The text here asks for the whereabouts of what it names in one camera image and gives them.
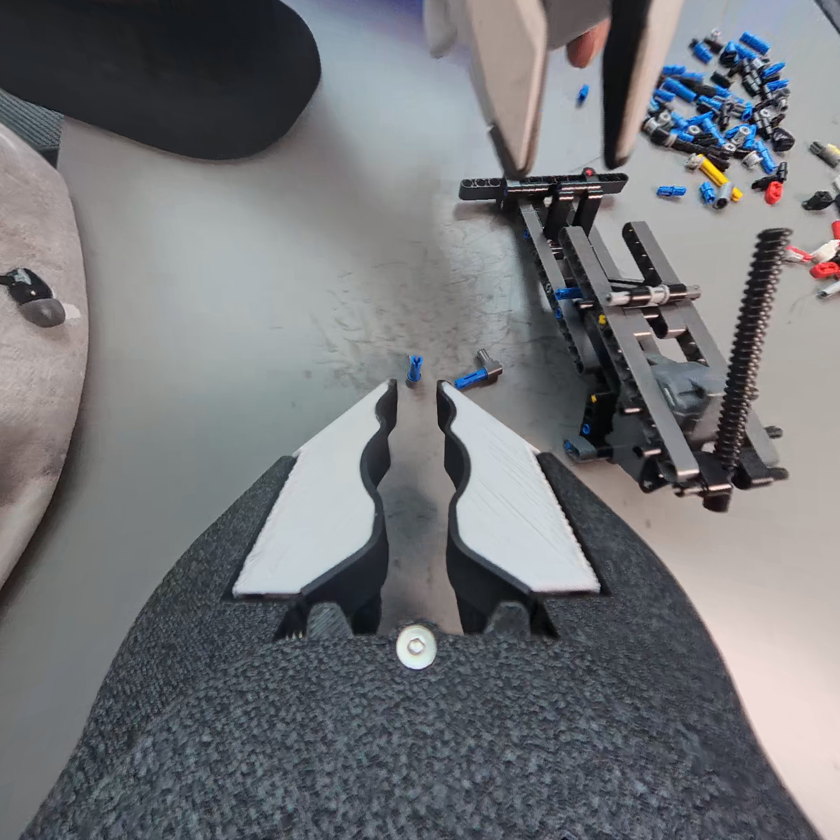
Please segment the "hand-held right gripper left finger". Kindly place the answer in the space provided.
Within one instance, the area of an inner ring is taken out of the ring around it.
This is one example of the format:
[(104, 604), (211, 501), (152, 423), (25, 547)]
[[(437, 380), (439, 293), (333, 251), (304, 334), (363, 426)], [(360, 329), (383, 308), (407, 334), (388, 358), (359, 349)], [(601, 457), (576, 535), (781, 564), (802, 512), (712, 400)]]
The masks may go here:
[(388, 567), (379, 485), (396, 405), (396, 382), (384, 381), (293, 454), (233, 597), (368, 602), (379, 592)]

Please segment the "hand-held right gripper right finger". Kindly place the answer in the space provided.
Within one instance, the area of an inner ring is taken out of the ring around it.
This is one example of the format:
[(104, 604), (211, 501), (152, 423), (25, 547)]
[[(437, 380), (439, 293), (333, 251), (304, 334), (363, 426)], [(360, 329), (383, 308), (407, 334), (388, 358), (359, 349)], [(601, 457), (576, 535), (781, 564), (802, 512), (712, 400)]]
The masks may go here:
[(448, 507), (449, 581), (464, 602), (537, 602), (594, 595), (601, 583), (523, 437), (459, 392), (437, 384)]

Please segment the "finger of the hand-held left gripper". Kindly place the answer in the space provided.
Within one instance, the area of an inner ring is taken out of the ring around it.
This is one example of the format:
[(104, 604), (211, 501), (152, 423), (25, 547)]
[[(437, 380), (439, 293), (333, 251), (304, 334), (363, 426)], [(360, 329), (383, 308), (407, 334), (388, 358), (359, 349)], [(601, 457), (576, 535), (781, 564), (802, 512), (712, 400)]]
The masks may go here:
[(539, 140), (549, 27), (540, 1), (465, 1), (470, 77), (507, 178), (527, 176)]
[(674, 37), (682, 1), (613, 1), (602, 58), (602, 138), (607, 169), (628, 160)]

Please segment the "pile of blue black pins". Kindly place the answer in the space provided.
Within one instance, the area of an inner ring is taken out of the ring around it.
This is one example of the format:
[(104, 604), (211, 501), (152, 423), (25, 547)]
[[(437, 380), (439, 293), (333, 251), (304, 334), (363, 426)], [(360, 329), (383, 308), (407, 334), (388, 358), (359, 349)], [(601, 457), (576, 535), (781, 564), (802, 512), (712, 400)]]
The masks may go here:
[(785, 128), (791, 99), (786, 64), (772, 62), (770, 44), (750, 32), (724, 43), (714, 29), (689, 50), (704, 70), (666, 65), (640, 124), (652, 145), (683, 154), (688, 173), (701, 176), (700, 200), (715, 209), (739, 203), (743, 192), (731, 165), (757, 174), (751, 190), (777, 204), (789, 177), (795, 145)]

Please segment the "grey toy brick chassis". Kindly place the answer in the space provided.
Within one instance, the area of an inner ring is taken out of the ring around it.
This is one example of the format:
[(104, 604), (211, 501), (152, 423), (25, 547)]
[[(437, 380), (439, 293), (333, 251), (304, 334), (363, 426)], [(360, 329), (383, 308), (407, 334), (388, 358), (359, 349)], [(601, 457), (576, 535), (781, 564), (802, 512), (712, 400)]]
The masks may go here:
[(567, 455), (620, 466), (647, 494), (669, 487), (726, 512), (735, 489), (789, 478), (774, 445), (782, 432), (762, 425), (753, 403), (791, 231), (759, 233), (725, 360), (697, 309), (700, 288), (679, 280), (644, 222), (622, 230), (641, 277), (621, 276), (594, 221), (627, 180), (591, 167), (466, 178), (458, 196), (493, 202), (518, 226), (565, 347), (592, 386), (578, 434), (563, 442)]

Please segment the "pile of red white bricks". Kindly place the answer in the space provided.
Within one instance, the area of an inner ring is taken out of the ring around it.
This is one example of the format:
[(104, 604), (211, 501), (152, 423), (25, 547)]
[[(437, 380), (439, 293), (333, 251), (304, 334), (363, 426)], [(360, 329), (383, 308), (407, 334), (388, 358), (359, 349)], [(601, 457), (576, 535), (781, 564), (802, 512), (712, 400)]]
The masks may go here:
[(838, 301), (838, 137), (797, 149), (787, 201), (793, 228), (787, 259), (811, 278), (820, 305)]

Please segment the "grey desk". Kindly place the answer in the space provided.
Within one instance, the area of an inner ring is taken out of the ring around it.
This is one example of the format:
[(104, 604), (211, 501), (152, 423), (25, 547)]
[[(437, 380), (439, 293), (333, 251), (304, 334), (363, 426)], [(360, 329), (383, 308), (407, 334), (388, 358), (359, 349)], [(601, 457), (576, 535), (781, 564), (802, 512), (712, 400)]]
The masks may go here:
[[(68, 122), (59, 155), (87, 272), (79, 423), (45, 519), (2, 589), (2, 838), (19, 838), (174, 563), (281, 456), (376, 385), (399, 387), (381, 493), (382, 634), (461, 626), (445, 569), (434, 386), (499, 360), (470, 396), (563, 456), (583, 396), (523, 242), (459, 181), (499, 167), (458, 57), (418, 12), (297, 2), (322, 81), (247, 161), (189, 161)], [(406, 384), (409, 357), (422, 380)], [(619, 468), (570, 467), (654, 549), (708, 626), (779, 776), (838, 838), (838, 301), (786, 266), (758, 413), (777, 487), (729, 514)]]

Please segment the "person's left hand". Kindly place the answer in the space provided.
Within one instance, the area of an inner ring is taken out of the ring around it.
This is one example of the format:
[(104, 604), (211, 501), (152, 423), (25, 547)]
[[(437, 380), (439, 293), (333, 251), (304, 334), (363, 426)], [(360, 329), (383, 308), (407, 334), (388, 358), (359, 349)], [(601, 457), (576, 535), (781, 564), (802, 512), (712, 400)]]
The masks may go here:
[(588, 67), (603, 50), (611, 28), (611, 20), (606, 18), (587, 29), (565, 46), (570, 64), (578, 69)]

